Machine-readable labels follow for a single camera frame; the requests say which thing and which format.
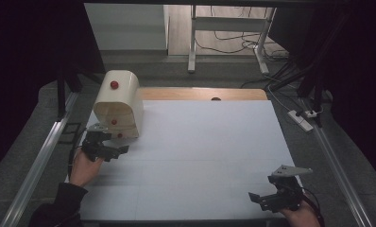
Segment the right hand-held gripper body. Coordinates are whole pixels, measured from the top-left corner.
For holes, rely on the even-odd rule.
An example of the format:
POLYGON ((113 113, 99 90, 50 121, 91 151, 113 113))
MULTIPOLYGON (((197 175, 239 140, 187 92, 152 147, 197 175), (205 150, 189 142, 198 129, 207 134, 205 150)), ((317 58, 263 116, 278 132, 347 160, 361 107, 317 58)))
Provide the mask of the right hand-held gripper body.
POLYGON ((279 181, 273 184, 277 192, 260 198, 262 210, 268 210, 273 213, 281 209, 298 210, 303 192, 297 177, 311 174, 312 172, 311 168, 281 165, 270 175, 279 178, 279 181))

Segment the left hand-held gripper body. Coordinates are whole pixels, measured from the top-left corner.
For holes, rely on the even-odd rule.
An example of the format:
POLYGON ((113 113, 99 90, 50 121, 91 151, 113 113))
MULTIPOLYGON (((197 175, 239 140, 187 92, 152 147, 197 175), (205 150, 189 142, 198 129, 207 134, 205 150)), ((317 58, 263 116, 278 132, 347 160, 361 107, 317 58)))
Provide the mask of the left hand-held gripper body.
POLYGON ((101 141, 102 132, 107 133, 108 128, 95 123, 87 129, 87 133, 82 142, 82 150, 87 154, 91 161, 102 158, 105 162, 111 159, 117 159, 119 154, 117 148, 107 147, 104 141, 101 141))

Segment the clear drawer with red knob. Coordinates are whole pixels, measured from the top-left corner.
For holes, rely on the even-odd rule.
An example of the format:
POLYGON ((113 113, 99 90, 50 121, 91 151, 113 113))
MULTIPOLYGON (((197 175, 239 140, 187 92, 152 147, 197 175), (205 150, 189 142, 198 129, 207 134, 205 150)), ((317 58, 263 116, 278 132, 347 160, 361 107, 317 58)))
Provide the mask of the clear drawer with red knob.
POLYGON ((137 138, 139 136, 136 127, 108 128, 107 133, 110 133, 112 138, 137 138))

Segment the cream drawer cabinet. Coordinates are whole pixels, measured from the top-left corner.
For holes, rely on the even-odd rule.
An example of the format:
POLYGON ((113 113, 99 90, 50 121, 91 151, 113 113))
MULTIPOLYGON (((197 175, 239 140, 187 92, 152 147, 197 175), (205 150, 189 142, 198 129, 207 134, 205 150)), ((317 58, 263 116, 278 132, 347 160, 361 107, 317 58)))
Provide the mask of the cream drawer cabinet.
POLYGON ((140 136, 144 104, 136 75, 128 70, 110 70, 103 79, 93 110, 101 125, 136 127, 140 136))

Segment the person's left hand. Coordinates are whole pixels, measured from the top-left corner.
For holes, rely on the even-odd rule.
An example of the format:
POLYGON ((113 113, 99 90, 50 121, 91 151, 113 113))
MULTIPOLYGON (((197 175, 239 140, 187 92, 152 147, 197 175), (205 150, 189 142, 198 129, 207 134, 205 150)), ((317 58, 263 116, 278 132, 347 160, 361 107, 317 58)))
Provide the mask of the person's left hand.
POLYGON ((79 148, 73 161, 69 183, 84 187, 96 177, 103 162, 102 158, 91 161, 87 154, 79 148))

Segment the person's right hand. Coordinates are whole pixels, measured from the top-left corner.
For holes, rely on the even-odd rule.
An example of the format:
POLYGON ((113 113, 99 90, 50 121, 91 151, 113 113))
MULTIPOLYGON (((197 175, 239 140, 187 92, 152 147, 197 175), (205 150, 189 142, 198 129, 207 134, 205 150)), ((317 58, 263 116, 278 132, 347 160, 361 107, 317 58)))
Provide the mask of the person's right hand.
POLYGON ((321 227, 316 212, 306 201, 302 201, 296 211, 282 209, 280 213, 284 215, 291 227, 321 227))

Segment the black metal stand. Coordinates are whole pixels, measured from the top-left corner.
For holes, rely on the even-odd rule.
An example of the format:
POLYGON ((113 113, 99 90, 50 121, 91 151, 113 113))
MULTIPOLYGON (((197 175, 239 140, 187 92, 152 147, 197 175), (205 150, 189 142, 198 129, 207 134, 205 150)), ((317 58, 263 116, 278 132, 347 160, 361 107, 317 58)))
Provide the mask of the black metal stand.
POLYGON ((78 75, 101 84, 103 79, 94 72, 84 69, 76 63, 63 63, 57 73, 58 86, 58 120, 61 121, 66 114, 65 86, 68 86, 72 93, 79 93, 82 90, 82 82, 78 75))
POLYGON ((347 20, 348 15, 346 13, 336 13, 330 22, 325 25, 320 35, 316 37, 314 44, 299 54, 299 58, 307 60, 304 66, 296 74, 268 86, 269 93, 276 92, 291 82, 301 79, 297 89, 298 97, 307 97, 313 92, 313 108, 316 111, 320 111, 323 89, 322 66, 334 40, 347 20))

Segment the white power strip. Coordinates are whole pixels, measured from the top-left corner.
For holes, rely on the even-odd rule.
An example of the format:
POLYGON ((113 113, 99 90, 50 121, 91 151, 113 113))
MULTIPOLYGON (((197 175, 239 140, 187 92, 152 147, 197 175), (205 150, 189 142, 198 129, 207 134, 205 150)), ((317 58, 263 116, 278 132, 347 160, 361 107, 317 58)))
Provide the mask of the white power strip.
POLYGON ((313 126, 306 121, 299 113, 295 110, 292 110, 287 113, 288 116, 297 124, 299 125, 304 131, 309 132, 313 129, 313 126))

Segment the white table mat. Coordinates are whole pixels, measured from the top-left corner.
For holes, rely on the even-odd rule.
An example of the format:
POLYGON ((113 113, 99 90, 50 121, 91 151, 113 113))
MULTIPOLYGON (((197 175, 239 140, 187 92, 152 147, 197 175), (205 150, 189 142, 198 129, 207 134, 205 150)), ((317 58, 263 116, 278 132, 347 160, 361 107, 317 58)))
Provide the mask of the white table mat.
POLYGON ((107 144, 129 150, 88 185, 86 221, 274 218, 249 196, 293 163, 268 100, 146 101, 139 137, 107 144))

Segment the black curtain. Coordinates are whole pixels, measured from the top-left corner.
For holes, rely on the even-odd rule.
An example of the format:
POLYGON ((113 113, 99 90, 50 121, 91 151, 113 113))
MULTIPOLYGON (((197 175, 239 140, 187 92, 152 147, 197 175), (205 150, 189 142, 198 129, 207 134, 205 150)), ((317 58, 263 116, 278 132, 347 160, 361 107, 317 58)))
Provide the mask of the black curtain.
MULTIPOLYGON (((334 120, 376 171, 376 0, 348 0, 349 18, 319 70, 333 95, 334 120)), ((269 37, 308 66, 333 27, 337 8, 279 8, 269 37)))
POLYGON ((104 71, 83 0, 0 0, 0 162, 45 84, 104 71))

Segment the white board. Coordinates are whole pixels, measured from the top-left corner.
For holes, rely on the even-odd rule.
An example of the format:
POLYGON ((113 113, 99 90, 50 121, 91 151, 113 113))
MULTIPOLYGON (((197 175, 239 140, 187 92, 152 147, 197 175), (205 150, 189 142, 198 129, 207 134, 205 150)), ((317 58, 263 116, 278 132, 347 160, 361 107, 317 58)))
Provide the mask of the white board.
POLYGON ((167 50, 167 5, 85 3, 100 50, 167 50))

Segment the small black frame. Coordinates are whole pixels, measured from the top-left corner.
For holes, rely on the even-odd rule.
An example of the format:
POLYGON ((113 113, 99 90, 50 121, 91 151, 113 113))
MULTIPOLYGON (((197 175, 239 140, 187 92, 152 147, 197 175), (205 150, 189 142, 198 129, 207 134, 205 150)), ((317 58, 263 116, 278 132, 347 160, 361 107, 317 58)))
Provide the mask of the small black frame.
POLYGON ((76 142, 79 134, 80 123, 67 123, 60 135, 59 143, 72 145, 76 142))

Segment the aluminium rail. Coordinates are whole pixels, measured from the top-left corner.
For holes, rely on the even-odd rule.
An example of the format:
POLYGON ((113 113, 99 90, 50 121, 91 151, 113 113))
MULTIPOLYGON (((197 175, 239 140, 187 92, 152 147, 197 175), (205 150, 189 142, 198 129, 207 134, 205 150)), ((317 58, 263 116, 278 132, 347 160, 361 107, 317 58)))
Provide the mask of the aluminium rail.
POLYGON ((375 227, 374 223, 365 207, 350 178, 348 177, 344 167, 339 161, 333 144, 325 131, 322 123, 323 114, 330 112, 329 104, 322 104, 317 113, 317 119, 311 122, 314 127, 313 133, 317 142, 321 146, 322 153, 325 156, 326 162, 333 173, 334 179, 344 197, 346 205, 356 222, 357 227, 375 227))
POLYGON ((39 179, 43 175, 43 171, 53 153, 53 150, 59 142, 61 133, 71 116, 78 96, 79 93, 71 93, 67 97, 64 117, 53 124, 35 161, 26 174, 21 187, 12 201, 12 204, 2 219, 0 227, 17 227, 39 179))

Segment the white desk frame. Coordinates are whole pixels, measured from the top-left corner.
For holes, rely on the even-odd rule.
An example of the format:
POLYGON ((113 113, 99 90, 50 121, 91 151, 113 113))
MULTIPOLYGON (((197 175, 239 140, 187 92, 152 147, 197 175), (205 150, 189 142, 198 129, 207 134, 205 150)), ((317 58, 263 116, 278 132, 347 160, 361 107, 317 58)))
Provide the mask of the white desk frame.
POLYGON ((228 17, 197 17, 197 6, 191 6, 191 41, 188 58, 188 72, 196 71, 196 31, 228 31, 228 32, 258 32, 260 39, 253 47, 254 54, 261 73, 268 75, 269 70, 265 63, 262 51, 264 50, 265 39, 268 35, 275 8, 267 10, 264 19, 259 18, 228 18, 228 17))

